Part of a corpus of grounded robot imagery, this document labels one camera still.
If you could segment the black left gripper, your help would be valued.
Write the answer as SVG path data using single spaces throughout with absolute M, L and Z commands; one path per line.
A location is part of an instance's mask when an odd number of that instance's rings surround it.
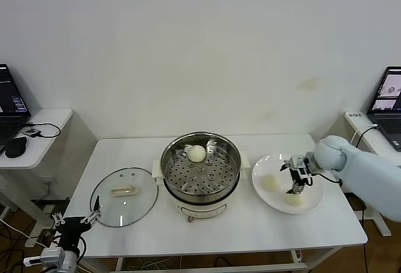
M 62 203 L 59 203 L 55 211 L 51 214 L 56 230 L 60 233 L 58 245 L 63 250 L 78 250 L 78 243 L 83 233 L 91 229 L 91 224 L 95 224 L 101 217 L 100 197 L 97 195 L 93 210 L 86 217 L 66 217 L 63 216 L 70 204 L 70 198 L 67 197 Z

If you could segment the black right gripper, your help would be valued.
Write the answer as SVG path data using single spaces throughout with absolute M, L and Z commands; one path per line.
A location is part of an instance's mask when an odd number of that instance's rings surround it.
M 305 185 L 312 186 L 313 177 L 306 168 L 294 169 L 293 162 L 289 159 L 284 161 L 279 171 L 282 172 L 287 169 L 290 171 L 293 180 L 293 185 L 291 189 L 287 191 L 287 194 L 300 194 Z

